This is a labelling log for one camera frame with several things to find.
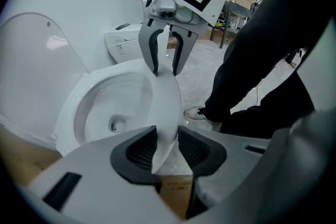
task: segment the robotic arm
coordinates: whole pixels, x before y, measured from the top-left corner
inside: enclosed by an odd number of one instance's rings
[[[205,33],[208,23],[215,25],[225,0],[154,0],[148,7],[139,44],[143,58],[158,75],[157,37],[166,25],[177,39],[173,73],[178,75],[187,61],[197,36]]]

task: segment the person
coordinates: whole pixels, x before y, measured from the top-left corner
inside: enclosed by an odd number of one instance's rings
[[[260,106],[230,113],[279,60],[294,50],[311,49],[316,44],[328,17],[322,18],[314,32],[306,35],[306,25],[295,24],[295,16],[305,8],[307,5],[296,0],[263,0],[228,46],[205,106],[185,110],[184,117],[221,123],[222,133],[270,138],[275,130],[290,127],[299,117],[312,112],[310,97],[294,72],[269,92]]]

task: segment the sneaker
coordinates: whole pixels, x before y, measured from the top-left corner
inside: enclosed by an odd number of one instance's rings
[[[186,109],[183,113],[184,117],[188,121],[202,121],[208,120],[207,117],[204,115],[204,108],[201,106],[192,106],[189,109]]]
[[[235,29],[235,27],[233,26],[233,23],[232,23],[232,22],[229,22],[228,28],[229,28],[229,29]]]

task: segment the toilet seat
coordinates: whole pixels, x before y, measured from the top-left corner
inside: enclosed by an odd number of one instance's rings
[[[96,70],[91,74],[84,75],[79,80],[62,107],[53,132],[56,139],[56,149],[63,156],[87,142],[85,139],[83,140],[83,137],[80,138],[78,133],[75,133],[75,117],[83,99],[88,97],[90,91],[100,83],[128,73],[142,75],[150,82],[152,103],[147,119],[139,127],[156,125],[158,148],[153,158],[152,171],[154,172],[162,165],[173,146],[177,128],[182,118],[181,93],[176,78],[165,65],[159,66],[159,75],[156,77],[150,71],[144,59],[130,60]]]

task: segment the toilet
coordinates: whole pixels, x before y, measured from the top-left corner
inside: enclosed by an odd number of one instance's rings
[[[0,40],[6,129],[65,156],[85,143],[156,125],[152,172],[162,165],[182,118],[179,85],[165,65],[157,77],[143,59],[90,73],[57,24],[35,13],[9,19]]]
[[[117,63],[143,58],[138,40],[141,26],[142,24],[123,24],[104,34],[105,45]],[[166,57],[169,31],[167,25],[157,36],[159,62],[163,62]]]

